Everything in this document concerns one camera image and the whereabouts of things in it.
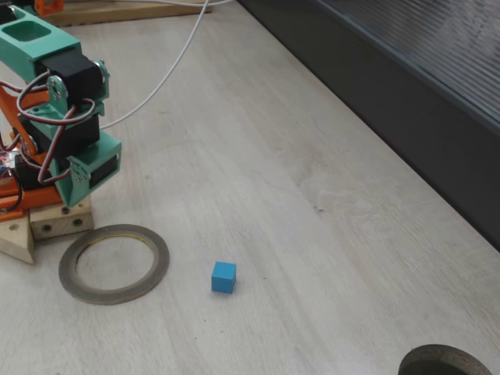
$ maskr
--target circular hole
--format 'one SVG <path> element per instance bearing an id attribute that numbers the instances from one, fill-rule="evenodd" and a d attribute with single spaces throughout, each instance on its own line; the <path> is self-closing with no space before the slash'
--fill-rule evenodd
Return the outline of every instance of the circular hole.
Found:
<path id="1" fill-rule="evenodd" d="M 470 354 L 446 345 L 413 349 L 402 360 L 399 375 L 492 375 Z"/>
<path id="2" fill-rule="evenodd" d="M 152 264 L 153 253 L 144 242 L 115 237 L 89 246 L 78 259 L 77 275 L 91 288 L 111 290 L 139 281 Z"/>

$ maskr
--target dark panel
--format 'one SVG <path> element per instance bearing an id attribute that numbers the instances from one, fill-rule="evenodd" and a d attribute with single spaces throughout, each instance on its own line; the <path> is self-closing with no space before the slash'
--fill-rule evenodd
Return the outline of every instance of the dark panel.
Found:
<path id="1" fill-rule="evenodd" d="M 498 0 L 316 0 L 500 118 Z"/>
<path id="2" fill-rule="evenodd" d="M 497 249 L 498 122 L 310 0 L 240 0 Z"/>

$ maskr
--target roll of tape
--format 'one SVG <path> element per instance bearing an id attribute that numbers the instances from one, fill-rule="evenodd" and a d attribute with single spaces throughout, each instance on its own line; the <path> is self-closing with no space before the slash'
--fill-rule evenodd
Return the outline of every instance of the roll of tape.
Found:
<path id="1" fill-rule="evenodd" d="M 153 253 L 151 269 L 139 281 L 126 287 L 112 290 L 90 287 L 77 275 L 80 255 L 88 246 L 116 237 L 135 238 L 144 242 Z M 150 292 L 165 276 L 169 262 L 169 249 L 157 233 L 136 225 L 112 225 L 87 232 L 66 250 L 59 264 L 59 279 L 68 293 L 83 302 L 94 305 L 118 305 Z"/>

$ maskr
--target robotic arm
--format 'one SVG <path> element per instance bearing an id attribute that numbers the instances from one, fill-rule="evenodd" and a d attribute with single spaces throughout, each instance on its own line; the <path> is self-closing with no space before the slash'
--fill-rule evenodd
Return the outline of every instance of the robotic arm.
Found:
<path id="1" fill-rule="evenodd" d="M 0 82 L 0 109 L 13 130 L 0 152 L 15 164 L 9 173 L 0 169 L 0 209 L 22 215 L 55 202 L 76 205 L 120 169 L 121 142 L 99 130 L 109 97 L 104 62 L 89 60 L 76 38 L 15 5 L 0 6 L 0 61 L 30 82 L 23 89 Z"/>

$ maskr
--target wooden base block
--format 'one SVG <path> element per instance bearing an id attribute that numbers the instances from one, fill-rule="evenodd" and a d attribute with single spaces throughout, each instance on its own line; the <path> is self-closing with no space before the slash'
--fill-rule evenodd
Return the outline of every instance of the wooden base block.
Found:
<path id="1" fill-rule="evenodd" d="M 202 0 L 185 0 L 191 4 L 202 4 Z M 51 14 L 45 20 L 55 26 L 82 25 L 90 23 L 142 20 L 167 16 L 198 14 L 201 8 L 154 2 L 67 2 L 60 13 Z"/>
<path id="2" fill-rule="evenodd" d="M 28 215 L 0 223 L 0 252 L 27 263 L 34 263 L 33 235 Z"/>
<path id="3" fill-rule="evenodd" d="M 70 208 L 58 204 L 32 209 L 30 222 L 35 240 L 92 230 L 94 218 L 91 200 L 87 197 Z"/>

